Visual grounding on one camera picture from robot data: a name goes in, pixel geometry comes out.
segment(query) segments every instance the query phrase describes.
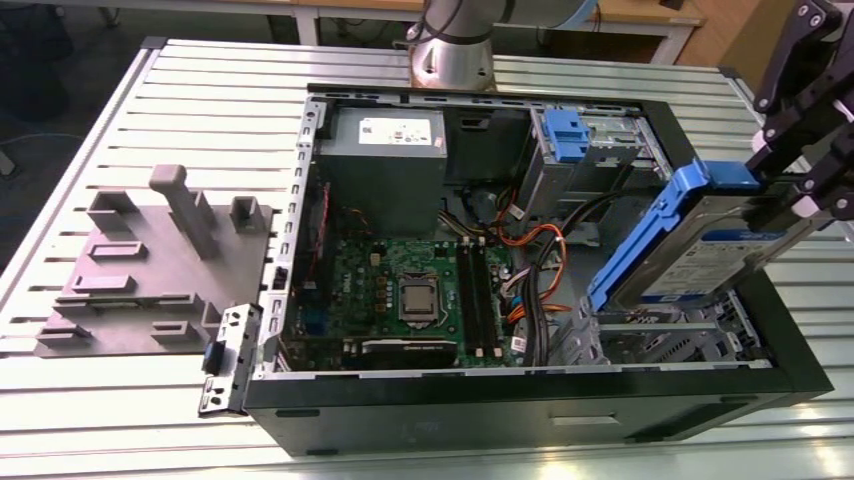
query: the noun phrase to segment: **motherboard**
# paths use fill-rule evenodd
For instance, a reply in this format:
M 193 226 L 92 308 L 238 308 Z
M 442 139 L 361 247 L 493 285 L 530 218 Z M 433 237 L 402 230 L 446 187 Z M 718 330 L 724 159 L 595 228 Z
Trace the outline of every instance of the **motherboard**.
M 507 363 L 497 297 L 510 269 L 503 246 L 350 239 L 331 261 L 331 301 L 302 309 L 313 369 Z

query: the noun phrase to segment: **aluminum table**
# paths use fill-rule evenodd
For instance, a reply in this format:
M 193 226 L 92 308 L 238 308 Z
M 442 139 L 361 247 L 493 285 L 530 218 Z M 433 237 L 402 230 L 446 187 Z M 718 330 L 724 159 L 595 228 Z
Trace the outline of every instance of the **aluminum table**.
M 126 188 L 136 203 L 162 203 L 144 190 L 148 171 L 174 162 L 211 203 L 254 195 L 286 208 L 306 84 L 409 83 L 406 56 L 393 51 L 182 40 L 150 47 L 0 278 L 0 351 L 10 353 L 0 359 L 0 476 L 854 476 L 854 248 L 840 226 L 768 268 L 837 390 L 678 444 L 293 459 L 250 418 L 197 418 L 201 356 L 34 357 L 34 336 L 92 228 L 83 210 L 99 189 Z M 499 56 L 495 71 L 502 91 L 668 101 L 704 159 L 750 154 L 750 93 L 717 70 Z

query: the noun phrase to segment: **green motherboard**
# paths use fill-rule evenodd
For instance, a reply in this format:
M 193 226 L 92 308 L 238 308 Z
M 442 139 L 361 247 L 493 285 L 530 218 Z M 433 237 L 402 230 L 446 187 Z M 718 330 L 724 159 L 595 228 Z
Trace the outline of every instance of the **green motherboard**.
M 471 331 L 466 333 L 462 298 L 466 289 L 461 289 L 466 275 L 461 277 L 458 272 L 458 248 L 463 247 L 457 242 L 341 241 L 333 260 L 331 303 L 323 313 L 315 311 L 307 315 L 323 323 L 315 333 L 327 339 L 445 340 L 458 345 L 455 366 L 507 364 L 506 348 L 475 352 L 466 345 Z M 510 252 L 503 246 L 485 247 L 482 251 L 487 271 L 481 273 L 490 282 L 491 292 L 497 292 L 499 275 L 510 268 Z M 485 318 L 494 322 L 497 345 L 502 345 L 497 296 L 489 297 L 489 307 L 483 308 L 490 311 Z M 309 356 L 317 368 L 339 366 L 334 356 L 330 358 L 330 350 L 314 349 Z

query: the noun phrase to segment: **blue drive bracket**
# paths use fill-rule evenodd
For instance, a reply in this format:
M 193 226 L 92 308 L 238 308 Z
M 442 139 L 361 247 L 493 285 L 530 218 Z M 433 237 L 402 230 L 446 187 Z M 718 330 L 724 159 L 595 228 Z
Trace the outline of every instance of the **blue drive bracket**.
M 698 198 L 716 190 L 758 190 L 760 187 L 742 162 L 694 160 L 677 170 L 641 222 L 587 287 L 594 311 L 601 311 L 608 305 L 633 266 L 642 263 L 644 257 L 660 245 L 662 234 L 673 232 L 680 225 L 689 210 L 686 206 L 694 205 Z
M 547 109 L 543 128 L 559 163 L 578 163 L 587 155 L 590 129 L 575 110 Z

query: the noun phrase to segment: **ram slot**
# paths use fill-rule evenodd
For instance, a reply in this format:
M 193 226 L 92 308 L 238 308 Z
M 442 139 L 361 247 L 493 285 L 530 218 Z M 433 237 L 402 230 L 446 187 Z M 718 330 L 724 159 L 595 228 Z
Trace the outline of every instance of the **ram slot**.
M 471 271 L 471 247 L 461 245 L 457 248 L 457 275 L 459 283 L 459 302 L 463 310 L 463 335 L 466 353 L 483 355 L 481 344 L 481 322 L 478 317 L 478 298 Z
M 479 245 L 471 248 L 471 271 L 478 303 L 478 322 L 481 325 L 481 346 L 485 355 L 501 357 L 498 335 L 495 332 L 495 312 L 493 310 L 493 285 L 490 268 L 486 263 L 486 248 Z

